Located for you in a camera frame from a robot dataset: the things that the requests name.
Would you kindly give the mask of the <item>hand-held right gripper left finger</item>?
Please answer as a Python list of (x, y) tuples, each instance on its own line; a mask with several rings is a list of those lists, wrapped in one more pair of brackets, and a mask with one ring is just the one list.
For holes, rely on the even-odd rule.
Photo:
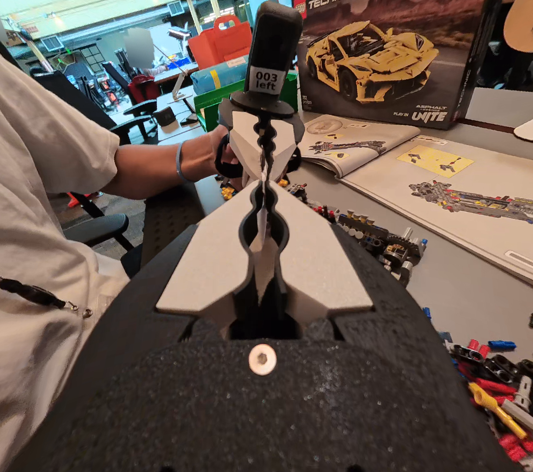
[(230, 328), (257, 321), (257, 283), (250, 246), (257, 238), (257, 182), (195, 226), (156, 303), (163, 314), (201, 317)]

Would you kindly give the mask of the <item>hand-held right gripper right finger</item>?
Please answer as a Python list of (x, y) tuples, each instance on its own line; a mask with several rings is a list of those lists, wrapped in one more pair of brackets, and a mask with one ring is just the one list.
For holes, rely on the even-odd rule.
[(374, 303), (336, 234), (336, 226), (268, 182), (275, 308), (301, 331), (312, 323), (369, 312)]

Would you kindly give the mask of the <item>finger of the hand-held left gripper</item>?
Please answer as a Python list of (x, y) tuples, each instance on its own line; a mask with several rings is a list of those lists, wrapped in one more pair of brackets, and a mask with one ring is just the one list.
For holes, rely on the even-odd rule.
[(278, 181), (284, 175), (297, 149), (290, 122), (271, 119), (265, 144), (266, 180)]
[(250, 180), (267, 181), (264, 148), (260, 144), (261, 118), (252, 113), (233, 110), (230, 146)]

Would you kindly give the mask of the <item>pile of yellow black lego pieces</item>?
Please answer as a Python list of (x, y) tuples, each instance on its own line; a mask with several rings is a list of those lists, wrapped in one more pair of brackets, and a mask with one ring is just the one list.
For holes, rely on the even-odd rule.
[(229, 201), (239, 192), (232, 184), (230, 178), (217, 175), (215, 176), (215, 180), (219, 184), (221, 196), (225, 202)]

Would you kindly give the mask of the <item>lego chassis assembly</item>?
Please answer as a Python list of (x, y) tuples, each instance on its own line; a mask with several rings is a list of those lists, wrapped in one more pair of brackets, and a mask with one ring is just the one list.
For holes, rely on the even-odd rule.
[(385, 270), (404, 287), (408, 286), (414, 266), (417, 266), (427, 248), (428, 240), (413, 237), (408, 228), (403, 235), (395, 234), (375, 224), (365, 215), (349, 209), (346, 213), (317, 201), (308, 199), (306, 184), (292, 184), (282, 179), (278, 185), (331, 224), (345, 233), (372, 255)]

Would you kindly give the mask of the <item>pile of small lego pins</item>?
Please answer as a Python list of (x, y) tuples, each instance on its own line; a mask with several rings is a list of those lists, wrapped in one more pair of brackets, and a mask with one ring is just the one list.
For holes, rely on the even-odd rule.
[(451, 358), (477, 412), (520, 471), (532, 471), (532, 314), (482, 304), (445, 326), (422, 310)]

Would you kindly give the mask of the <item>person's left forearm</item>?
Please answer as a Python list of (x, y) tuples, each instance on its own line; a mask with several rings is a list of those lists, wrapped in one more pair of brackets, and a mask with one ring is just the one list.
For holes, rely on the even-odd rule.
[[(182, 183), (176, 172), (178, 144), (165, 146), (127, 145), (115, 154), (116, 174), (101, 191), (115, 196), (141, 200), (158, 195)], [(192, 141), (183, 145), (182, 170), (187, 178), (193, 156)]]

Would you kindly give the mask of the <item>lego set box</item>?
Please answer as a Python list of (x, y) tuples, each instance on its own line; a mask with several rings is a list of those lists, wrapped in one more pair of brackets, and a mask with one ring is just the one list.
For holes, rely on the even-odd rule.
[(292, 0), (307, 111), (449, 129), (466, 116), (502, 0)]

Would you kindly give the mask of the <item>lego instruction booklet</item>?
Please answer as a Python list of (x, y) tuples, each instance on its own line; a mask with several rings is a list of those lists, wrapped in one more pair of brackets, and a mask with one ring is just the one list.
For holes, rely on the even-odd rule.
[(532, 283), (532, 160), (423, 135), (408, 125), (322, 115), (302, 159)]

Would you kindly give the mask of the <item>person's left hand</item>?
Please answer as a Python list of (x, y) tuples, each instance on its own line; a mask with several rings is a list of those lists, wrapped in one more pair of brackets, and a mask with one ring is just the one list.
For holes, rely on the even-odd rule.
[[(188, 179), (197, 182), (208, 176), (219, 174), (215, 164), (217, 150), (227, 134), (228, 129), (223, 125), (218, 125), (216, 129), (193, 140), (195, 145), (192, 147), (192, 153), (194, 156), (191, 168), (187, 172)], [(229, 144), (222, 149), (221, 162), (232, 165), (236, 165), (239, 162)], [(230, 179), (230, 184), (237, 191), (241, 191), (245, 187), (243, 176)]]

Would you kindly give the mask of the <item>green plastic bin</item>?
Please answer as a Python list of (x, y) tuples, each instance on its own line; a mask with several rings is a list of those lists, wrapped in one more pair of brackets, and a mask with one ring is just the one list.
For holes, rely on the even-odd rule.
[[(228, 99), (231, 93), (235, 91), (243, 91), (244, 85), (245, 80), (243, 79), (194, 97), (196, 115), (205, 132), (210, 132), (217, 127), (218, 106), (221, 101)], [(280, 94), (280, 100), (290, 104), (295, 112), (298, 111), (300, 99), (298, 85), (298, 71), (289, 71)]]

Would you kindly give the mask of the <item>blue wristband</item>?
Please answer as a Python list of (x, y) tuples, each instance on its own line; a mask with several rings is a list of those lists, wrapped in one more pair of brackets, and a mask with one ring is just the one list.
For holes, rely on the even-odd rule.
[(180, 144), (178, 144), (177, 146), (177, 151), (176, 151), (176, 156), (175, 156), (175, 165), (176, 165), (176, 172), (177, 172), (177, 175), (180, 179), (180, 181), (182, 183), (194, 183), (194, 181), (186, 178), (183, 174), (183, 170), (182, 170), (182, 149), (183, 149), (183, 145), (186, 144), (188, 141), (184, 141)]

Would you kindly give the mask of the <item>wooden desk lamp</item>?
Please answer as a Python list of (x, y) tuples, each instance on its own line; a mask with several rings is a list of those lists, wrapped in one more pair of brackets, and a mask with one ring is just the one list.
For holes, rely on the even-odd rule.
[(159, 71), (154, 82), (161, 94), (172, 93), (174, 101), (178, 101), (192, 85), (192, 74), (199, 71), (189, 48), (191, 31), (166, 23), (150, 29), (150, 33)]

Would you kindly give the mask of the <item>black mesh chair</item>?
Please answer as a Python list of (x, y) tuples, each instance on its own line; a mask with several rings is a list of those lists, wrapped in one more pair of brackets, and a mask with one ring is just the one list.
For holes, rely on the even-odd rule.
[(91, 121), (96, 122), (107, 130), (111, 130), (116, 126), (110, 116), (77, 89), (63, 73), (59, 71), (47, 72), (41, 67), (33, 67), (30, 69), (30, 76)]
[(152, 115), (156, 112), (157, 102), (155, 99), (142, 99), (137, 102), (134, 93), (130, 89), (130, 83), (119, 73), (112, 62), (103, 62), (103, 69), (110, 78), (112, 78), (125, 92), (131, 102), (131, 107), (123, 112), (124, 116), (131, 116), (132, 118), (123, 124), (116, 125), (110, 131), (116, 133), (120, 138), (120, 144), (131, 144), (129, 132), (133, 127), (137, 127), (143, 138), (143, 142), (149, 142), (156, 136), (157, 124), (154, 124), (151, 129), (146, 130), (146, 122), (154, 122)]

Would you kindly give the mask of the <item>red and black chair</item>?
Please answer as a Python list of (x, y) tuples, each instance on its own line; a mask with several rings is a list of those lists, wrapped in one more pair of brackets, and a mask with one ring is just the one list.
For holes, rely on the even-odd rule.
[(133, 105), (156, 100), (160, 96), (160, 89), (155, 77), (138, 74), (127, 85), (127, 93)]

